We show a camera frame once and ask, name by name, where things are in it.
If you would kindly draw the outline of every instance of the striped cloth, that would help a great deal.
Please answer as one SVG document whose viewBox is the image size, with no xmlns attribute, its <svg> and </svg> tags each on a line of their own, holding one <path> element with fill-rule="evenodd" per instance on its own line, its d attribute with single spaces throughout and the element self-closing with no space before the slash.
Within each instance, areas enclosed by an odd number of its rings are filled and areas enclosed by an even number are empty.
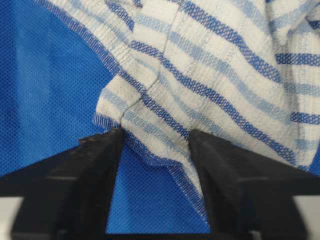
<svg viewBox="0 0 320 240">
<path fill-rule="evenodd" d="M 95 123 L 122 126 L 204 218 L 192 129 L 310 169 L 320 140 L 320 0 L 36 1 L 114 75 Z"/>
</svg>

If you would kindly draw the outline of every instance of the crumpled towel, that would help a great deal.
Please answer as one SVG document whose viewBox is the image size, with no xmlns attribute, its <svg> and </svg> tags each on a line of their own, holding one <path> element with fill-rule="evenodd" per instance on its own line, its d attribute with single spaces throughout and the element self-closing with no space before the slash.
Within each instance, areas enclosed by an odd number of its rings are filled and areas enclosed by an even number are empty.
<svg viewBox="0 0 320 240">
<path fill-rule="evenodd" d="M 305 171 L 313 163 L 320 0 L 36 1 L 115 75 L 95 123 L 122 126 L 129 145 L 167 166 L 201 215 L 192 129 Z"/>
</svg>

